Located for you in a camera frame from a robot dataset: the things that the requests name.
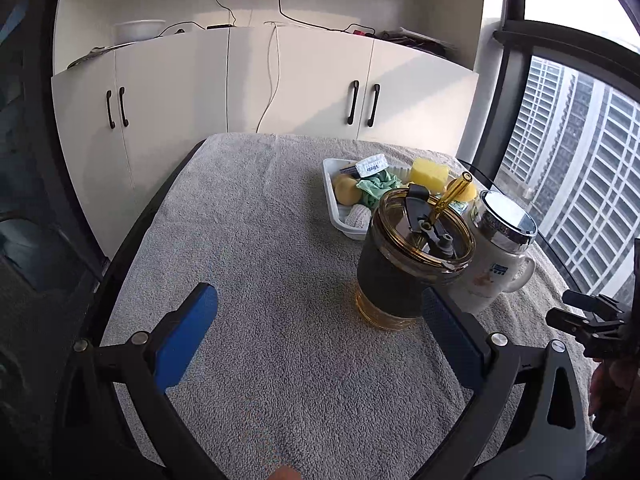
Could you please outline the person's right hand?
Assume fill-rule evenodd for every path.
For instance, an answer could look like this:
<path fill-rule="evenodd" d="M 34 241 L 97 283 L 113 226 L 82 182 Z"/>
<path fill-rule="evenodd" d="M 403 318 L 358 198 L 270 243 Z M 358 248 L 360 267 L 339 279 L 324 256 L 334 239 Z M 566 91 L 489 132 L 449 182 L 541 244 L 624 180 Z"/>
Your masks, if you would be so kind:
<path fill-rule="evenodd" d="M 639 362 L 602 360 L 591 376 L 589 415 L 593 429 L 612 440 L 623 440 L 639 428 Z"/>

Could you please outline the person's left hand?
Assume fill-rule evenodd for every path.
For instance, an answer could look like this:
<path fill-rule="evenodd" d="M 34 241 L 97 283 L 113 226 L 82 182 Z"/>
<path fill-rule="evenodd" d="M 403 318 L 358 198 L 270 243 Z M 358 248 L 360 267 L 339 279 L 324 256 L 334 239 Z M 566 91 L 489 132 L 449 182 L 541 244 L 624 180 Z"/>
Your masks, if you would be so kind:
<path fill-rule="evenodd" d="M 268 477 L 268 480 L 302 480 L 300 473 L 289 466 L 282 466 Z"/>

